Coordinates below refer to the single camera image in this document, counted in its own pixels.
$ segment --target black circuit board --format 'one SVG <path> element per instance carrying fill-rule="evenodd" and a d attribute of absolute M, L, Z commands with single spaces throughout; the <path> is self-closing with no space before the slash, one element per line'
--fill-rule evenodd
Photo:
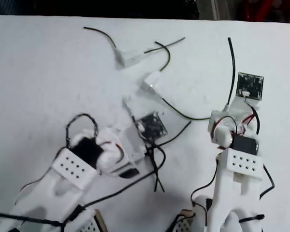
<path fill-rule="evenodd" d="M 236 95 L 243 97 L 243 92 L 249 92 L 247 98 L 261 101 L 263 91 L 263 76 L 238 73 Z"/>
<path fill-rule="evenodd" d="M 167 135 L 168 132 L 162 123 L 158 112 L 153 112 L 136 121 L 139 131 L 147 140 L 154 142 L 155 140 Z"/>

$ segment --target white table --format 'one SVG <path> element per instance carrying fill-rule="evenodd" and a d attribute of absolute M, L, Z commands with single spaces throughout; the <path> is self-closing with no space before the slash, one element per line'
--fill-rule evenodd
<path fill-rule="evenodd" d="M 154 40 L 168 44 L 186 36 L 170 48 L 161 91 L 193 116 L 222 109 L 227 100 L 230 36 L 237 72 L 265 77 L 261 150 L 276 188 L 261 201 L 264 232 L 290 231 L 290 25 L 274 23 L 0 16 L 1 212 L 9 212 L 22 185 L 45 172 L 64 145 L 64 126 L 75 114 L 90 113 L 100 128 L 114 122 L 128 126 L 121 96 L 133 93 L 140 79 L 167 58 L 160 51 L 123 69 L 109 41 L 83 26 L 108 32 L 122 50 L 146 50 L 155 47 Z M 165 151 L 167 161 L 159 175 L 166 193 L 153 192 L 151 177 L 95 206 L 109 231 L 164 231 L 180 209 L 190 208 L 192 190 L 212 177 L 218 150 L 210 142 L 206 121 L 194 122 Z M 150 170 L 143 168 L 143 173 Z M 87 200 L 130 181 L 102 178 Z M 269 185 L 265 178 L 263 188 Z M 213 186 L 204 191 L 212 192 Z"/>

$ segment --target circuit board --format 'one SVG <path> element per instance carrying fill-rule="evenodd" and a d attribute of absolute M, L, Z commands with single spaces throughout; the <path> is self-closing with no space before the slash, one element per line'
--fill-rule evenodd
<path fill-rule="evenodd" d="M 238 73 L 236 95 L 246 96 L 250 99 L 261 101 L 263 91 L 263 76 L 256 76 L 247 73 Z"/>
<path fill-rule="evenodd" d="M 158 112 L 153 112 L 142 117 L 137 120 L 136 123 L 142 136 L 151 142 L 168 134 L 164 124 L 158 116 Z"/>

